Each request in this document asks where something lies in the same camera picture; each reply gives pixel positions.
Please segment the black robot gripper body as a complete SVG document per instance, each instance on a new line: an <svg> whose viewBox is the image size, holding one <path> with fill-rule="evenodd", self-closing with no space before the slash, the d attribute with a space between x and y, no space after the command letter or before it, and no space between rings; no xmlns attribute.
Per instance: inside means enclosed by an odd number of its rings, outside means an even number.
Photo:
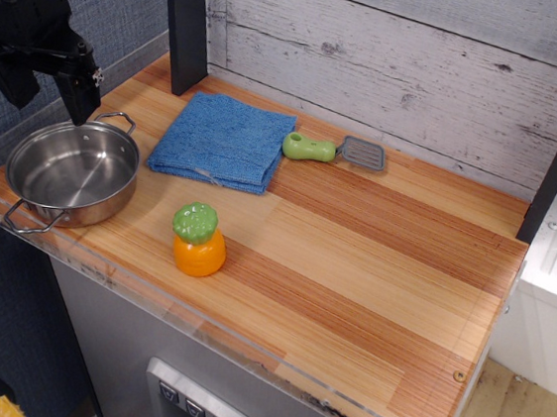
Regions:
<svg viewBox="0 0 557 417"><path fill-rule="evenodd" d="M0 0L0 69L79 76L84 40L68 0Z"/></svg>

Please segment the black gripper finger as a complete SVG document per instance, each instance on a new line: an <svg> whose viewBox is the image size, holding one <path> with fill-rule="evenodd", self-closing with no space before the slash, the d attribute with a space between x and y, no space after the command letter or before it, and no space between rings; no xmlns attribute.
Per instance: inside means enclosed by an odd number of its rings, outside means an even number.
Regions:
<svg viewBox="0 0 557 417"><path fill-rule="evenodd" d="M18 109L26 107L40 92L30 57L0 55L0 92Z"/></svg>
<svg viewBox="0 0 557 417"><path fill-rule="evenodd" d="M104 75L92 53L87 43L76 44L72 54L61 60L54 78L74 126L85 124L101 105L100 85Z"/></svg>

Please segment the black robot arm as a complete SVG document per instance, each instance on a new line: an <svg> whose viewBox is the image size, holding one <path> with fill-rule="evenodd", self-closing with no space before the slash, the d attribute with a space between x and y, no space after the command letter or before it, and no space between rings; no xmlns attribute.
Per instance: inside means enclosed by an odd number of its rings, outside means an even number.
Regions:
<svg viewBox="0 0 557 417"><path fill-rule="evenodd" d="M68 0L0 0L0 91L21 109L40 92L36 74L47 74L80 126L100 106L103 75L71 13Z"/></svg>

